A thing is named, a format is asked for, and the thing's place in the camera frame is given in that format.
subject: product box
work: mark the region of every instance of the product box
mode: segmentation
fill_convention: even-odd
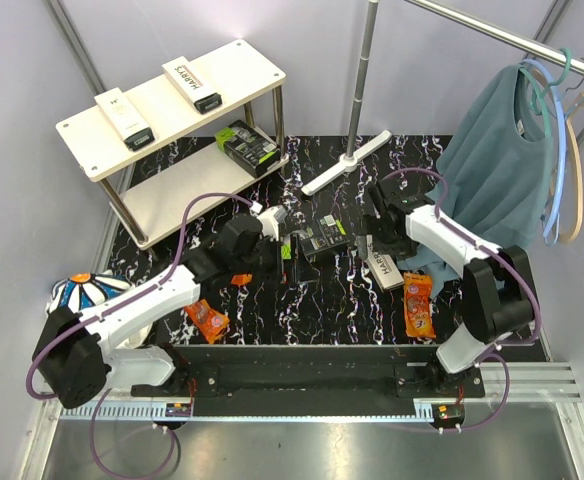
[[[154,141],[152,129],[119,88],[94,97],[125,146],[137,151]]]
[[[325,259],[332,261],[335,254],[347,250],[349,239],[340,220],[326,215],[303,228],[306,235],[301,240],[303,254],[311,263]]]
[[[221,95],[185,57],[163,65],[163,74],[199,113],[208,113],[221,106]]]
[[[281,158],[276,143],[242,120],[237,120],[214,137],[221,151],[254,178],[265,175]]]

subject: white box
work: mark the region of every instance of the white box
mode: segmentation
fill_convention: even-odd
[[[108,90],[94,100],[130,150],[137,151],[154,141],[152,129],[121,89]]]
[[[389,255],[376,253],[372,248],[372,235],[367,236],[368,258],[365,260],[381,290],[393,290],[403,285],[403,275]]]
[[[163,73],[199,113],[207,113],[221,105],[221,95],[185,57],[164,64]]]

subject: candy bag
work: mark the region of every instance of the candy bag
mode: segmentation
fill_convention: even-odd
[[[230,324],[230,319],[211,308],[206,300],[188,305],[184,310],[208,343],[217,342]]]
[[[430,316],[432,279],[415,273],[406,273],[403,277],[405,333],[408,337],[436,338]]]

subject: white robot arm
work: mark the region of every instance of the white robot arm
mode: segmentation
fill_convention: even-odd
[[[463,279],[463,324],[437,349],[436,364],[430,365],[431,384],[467,371],[495,342],[533,320],[532,305],[521,285],[492,258],[505,260],[535,292],[523,249],[487,242],[443,212],[437,218],[428,197],[406,196],[394,180],[377,182],[368,191],[377,215],[364,217],[363,233],[372,235],[375,252],[409,258],[422,244]]]
[[[133,385],[179,390],[185,375],[175,375],[185,361],[169,345],[134,350],[116,348],[124,339],[170,312],[195,303],[207,291],[230,283],[238,274],[282,277],[279,224],[283,207],[272,207],[257,218],[238,215],[221,232],[186,251],[181,263],[143,285],[101,305],[81,311],[98,318],[63,340],[40,363],[39,371],[65,408],[76,408],[104,388]],[[59,308],[48,317],[36,357],[79,316]]]

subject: clothes hanger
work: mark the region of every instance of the clothes hanger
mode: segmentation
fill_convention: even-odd
[[[565,50],[566,58],[570,59],[571,55],[569,50]],[[532,86],[545,86],[544,91],[551,92],[551,99],[554,105],[555,114],[554,117],[557,121],[557,130],[558,130],[558,137],[559,137],[559,151],[558,151],[558,159],[556,163],[556,167],[554,170],[554,185],[555,190],[549,196],[549,199],[544,207],[544,213],[541,216],[542,225],[543,225],[543,240],[545,244],[548,246],[552,246],[556,244],[558,241],[558,233],[553,232],[554,226],[560,221],[560,206],[561,206],[561,198],[563,196],[563,184],[565,178],[565,165],[566,160],[568,157],[567,153],[567,134],[566,134],[566,127],[565,127],[565,113],[563,110],[563,104],[561,103],[561,94],[557,88],[557,82],[554,81],[552,74],[547,70],[547,68],[539,63],[536,60],[524,59],[521,63],[526,65],[531,65],[531,67],[527,67],[530,70],[535,69],[538,71],[537,77],[532,77]],[[564,67],[563,72],[569,68],[569,65],[566,63],[566,67]],[[533,95],[533,100],[530,102],[529,107],[530,109],[535,112],[538,110],[538,105],[536,99],[543,98],[541,95],[537,95],[536,97]],[[547,107],[545,99],[541,101],[542,107]]]
[[[541,84],[547,85],[545,77],[537,69],[532,71],[534,78]],[[579,82],[576,87],[571,87],[566,89],[573,90],[578,88],[582,83],[583,79]],[[557,221],[552,229],[555,238],[558,239],[560,243],[572,243],[581,231],[583,225],[583,171],[581,167],[581,154],[579,151],[579,146],[576,141],[576,134],[574,132],[574,127],[572,125],[572,116],[581,108],[584,107],[584,93],[581,92],[572,102],[570,107],[567,109],[567,115],[565,119],[566,127],[566,140],[567,140],[567,152],[568,159],[570,162],[570,171],[572,172],[572,183],[574,188],[574,211],[575,220],[571,229],[567,232],[560,232],[559,222]],[[553,179],[556,179],[556,170],[553,172]],[[555,183],[552,182],[550,185],[550,197],[554,196]]]

